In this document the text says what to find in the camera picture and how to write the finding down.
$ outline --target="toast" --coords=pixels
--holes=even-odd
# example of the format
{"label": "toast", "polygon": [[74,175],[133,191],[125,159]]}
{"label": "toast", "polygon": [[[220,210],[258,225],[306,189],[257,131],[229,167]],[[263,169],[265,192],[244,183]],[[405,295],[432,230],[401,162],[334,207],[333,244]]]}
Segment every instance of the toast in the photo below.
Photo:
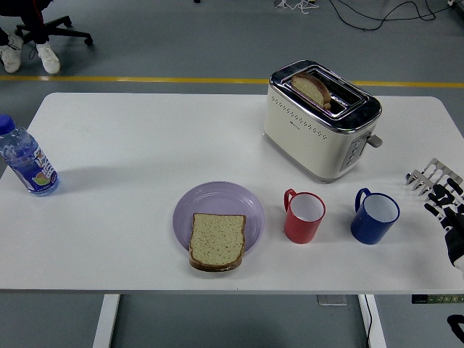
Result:
{"label": "toast", "polygon": [[194,213],[188,252],[190,265],[205,272],[240,266],[245,250],[245,215]]}
{"label": "toast", "polygon": [[331,109],[331,94],[321,80],[307,72],[291,77],[291,85],[324,109]]}

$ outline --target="white sneaker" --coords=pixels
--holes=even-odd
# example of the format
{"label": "white sneaker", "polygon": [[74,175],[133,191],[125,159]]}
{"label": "white sneaker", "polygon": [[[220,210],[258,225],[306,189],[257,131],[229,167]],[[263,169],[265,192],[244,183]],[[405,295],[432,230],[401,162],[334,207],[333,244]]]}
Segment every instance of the white sneaker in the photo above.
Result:
{"label": "white sneaker", "polygon": [[22,39],[16,35],[8,35],[9,43],[0,46],[0,54],[7,73],[15,73],[21,66]]}
{"label": "white sneaker", "polygon": [[36,45],[38,56],[42,58],[42,65],[48,74],[59,72],[59,60],[56,54],[51,50],[50,43]]}

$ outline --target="toaster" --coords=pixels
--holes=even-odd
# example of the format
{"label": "toaster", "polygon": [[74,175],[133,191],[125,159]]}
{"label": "toaster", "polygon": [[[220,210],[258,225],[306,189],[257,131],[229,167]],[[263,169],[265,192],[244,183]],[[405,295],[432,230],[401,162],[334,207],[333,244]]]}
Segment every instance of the toaster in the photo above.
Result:
{"label": "toaster", "polygon": [[[291,85],[291,77],[306,72],[330,92],[327,110]],[[373,135],[381,115],[380,102],[316,62],[302,60],[270,76],[264,131],[282,150],[329,183],[350,171],[366,144],[381,145]]]}

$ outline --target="purple plate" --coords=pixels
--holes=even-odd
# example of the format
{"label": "purple plate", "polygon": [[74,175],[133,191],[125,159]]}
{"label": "purple plate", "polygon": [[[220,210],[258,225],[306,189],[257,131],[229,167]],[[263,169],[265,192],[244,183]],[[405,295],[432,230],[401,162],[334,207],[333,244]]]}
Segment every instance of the purple plate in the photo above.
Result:
{"label": "purple plate", "polygon": [[174,209],[174,234],[187,250],[195,212],[246,215],[245,251],[252,247],[264,229],[264,210],[254,194],[236,183],[203,183],[184,194]]}

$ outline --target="table leg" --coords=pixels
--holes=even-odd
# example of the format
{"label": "table leg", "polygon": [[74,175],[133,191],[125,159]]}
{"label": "table leg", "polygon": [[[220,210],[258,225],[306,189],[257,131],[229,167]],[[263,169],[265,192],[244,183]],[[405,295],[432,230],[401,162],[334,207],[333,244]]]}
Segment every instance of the table leg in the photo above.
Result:
{"label": "table leg", "polygon": [[369,335],[369,347],[386,348],[384,331],[374,295],[357,295],[357,297],[360,301],[365,332]]}
{"label": "table leg", "polygon": [[115,327],[117,306],[119,305],[120,295],[104,295],[101,304],[100,318],[96,327],[94,348],[109,348]]}

